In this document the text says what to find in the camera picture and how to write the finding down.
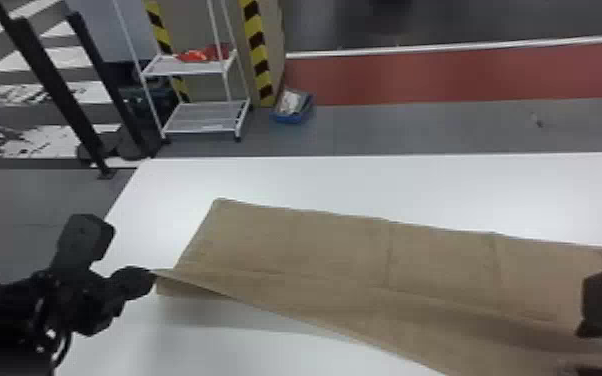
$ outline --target shelf leg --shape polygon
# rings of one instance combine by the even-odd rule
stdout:
[[[138,59],[138,54],[135,53],[135,48],[133,47],[133,41],[131,40],[131,35],[128,33],[128,27],[126,26],[126,20],[124,20],[124,16],[121,13],[121,9],[119,8],[118,0],[112,0],[112,5],[114,6],[114,12],[117,14],[117,18],[119,19],[119,24],[121,25],[121,29],[124,31],[124,37],[126,39],[126,46],[128,47],[128,51],[131,53],[131,57],[133,58],[133,64],[135,65],[135,70],[138,71],[138,77],[140,78],[140,84],[142,84],[142,88],[145,91],[145,97],[147,98],[147,102],[149,103],[149,110],[152,112],[152,117],[154,118],[154,123],[156,124],[156,128],[159,131],[159,135],[161,135],[161,139],[166,139],[166,133],[163,131],[163,125],[161,124],[161,118],[159,118],[159,114],[156,112],[156,107],[154,106],[154,101],[152,100],[152,95],[149,94],[149,87],[147,86],[147,81],[145,77],[142,75],[142,67],[140,66],[140,60]]]

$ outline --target yellow and black striped pillar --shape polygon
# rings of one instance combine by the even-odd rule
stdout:
[[[170,43],[170,34],[168,30],[163,26],[163,20],[161,18],[161,7],[158,1],[145,0],[145,10],[147,11],[147,17],[149,22],[152,23],[152,30],[154,31],[154,38],[159,44],[161,52],[164,54],[172,54],[173,45]],[[181,76],[173,76],[170,79],[170,83],[173,86],[173,90],[182,99],[182,102],[191,102],[189,98],[189,89],[187,84]]]
[[[259,92],[260,105],[272,107],[275,104],[275,91],[270,67],[268,50],[264,39],[264,24],[259,13],[257,0],[239,0],[245,16],[245,37],[249,42],[250,60],[254,69],[254,82]]]

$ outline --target gray floor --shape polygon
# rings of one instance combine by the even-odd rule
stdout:
[[[280,0],[288,51],[602,35],[602,0]]]
[[[161,157],[602,151],[602,99],[327,106],[303,125],[257,110],[240,144],[172,139]]]
[[[0,281],[47,267],[70,215],[104,217],[132,174],[103,181],[92,170],[0,169]]]

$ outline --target floor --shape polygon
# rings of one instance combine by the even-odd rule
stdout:
[[[61,0],[4,0],[13,17],[27,17],[96,132],[121,123],[111,99],[65,22]],[[0,27],[0,168],[79,168],[79,141]]]
[[[94,170],[0,169],[0,281],[47,267],[70,215],[104,217],[132,174],[103,181]]]
[[[173,136],[159,157],[602,151],[602,99],[318,106],[302,125],[255,110],[243,142]]]
[[[369,2],[334,0],[330,2],[331,12],[313,11],[312,16],[307,14],[313,9],[308,5],[310,0],[303,2],[304,7],[291,10],[290,7],[302,2],[285,0],[283,7],[286,7],[287,28],[305,30],[306,34],[288,33],[288,38],[299,38],[288,40],[288,44],[300,50],[439,43],[459,41],[460,37],[465,38],[462,40],[501,40],[602,33],[602,4],[598,5],[596,0],[583,2],[575,12],[566,11],[571,0],[556,3],[508,0],[499,6],[482,1],[488,4],[490,12],[502,12],[498,14],[501,16],[493,17],[501,20],[499,24],[485,23],[485,14],[466,11],[468,3],[461,1],[452,2],[452,6],[447,5],[449,2],[441,6],[432,0],[399,5],[394,0],[381,1],[385,5],[373,17],[401,13],[397,16],[398,22],[387,27],[382,22],[370,23],[360,18],[371,9]],[[46,5],[41,10],[36,7],[29,15],[37,32],[44,36],[45,47],[76,46],[71,30],[62,24],[65,8],[60,1],[6,0],[4,3],[8,9],[29,3]],[[527,9],[522,8],[525,5],[521,4],[526,3]],[[353,9],[343,12],[347,4]],[[516,10],[528,16],[514,21]],[[556,14],[562,15],[557,22],[553,17]],[[526,28],[525,21],[531,19],[537,20],[537,27]],[[375,29],[364,32],[365,24]],[[512,34],[524,29],[530,34]],[[56,139],[68,144],[74,142],[62,138],[70,137],[65,120],[36,86],[33,75],[22,67],[14,50],[7,37],[0,33],[0,133],[33,145],[47,139],[53,140],[50,144]],[[92,122],[103,129],[116,127],[118,116],[108,98],[103,96],[102,85],[96,81],[93,69],[80,63],[83,60],[76,51],[63,50],[67,52],[65,56],[73,57],[73,65],[79,66],[66,63],[61,73],[72,83],[76,98],[84,104]],[[602,74],[602,64],[597,66],[598,74]],[[432,89],[443,88],[438,82],[428,83]],[[248,115],[242,143],[234,143],[231,135],[176,136],[159,157],[602,151],[602,98],[590,94],[580,99],[497,100],[499,97],[472,99],[466,96],[433,101],[418,98],[415,103],[399,103],[395,98],[387,103],[370,102],[370,105],[335,103],[323,97],[319,89],[318,95],[324,105],[316,107],[303,125],[274,123],[268,117],[268,110],[258,109]],[[18,155],[23,147],[13,145]],[[0,150],[0,153],[13,153],[13,150]],[[47,265],[68,216],[73,213],[104,216],[133,173],[133,170],[121,169],[113,180],[101,181],[96,180],[96,171],[72,169],[76,164],[70,158],[48,161],[43,158],[46,154],[38,156],[36,159],[41,160],[41,165],[26,164],[32,158],[0,159],[0,280],[3,282],[22,278]],[[42,169],[20,169],[24,167]]]
[[[602,35],[602,0],[282,0],[280,3],[285,15],[288,51]]]

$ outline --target beige towel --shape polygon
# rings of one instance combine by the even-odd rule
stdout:
[[[216,200],[159,292],[212,292],[449,375],[602,366],[574,336],[602,247]]]

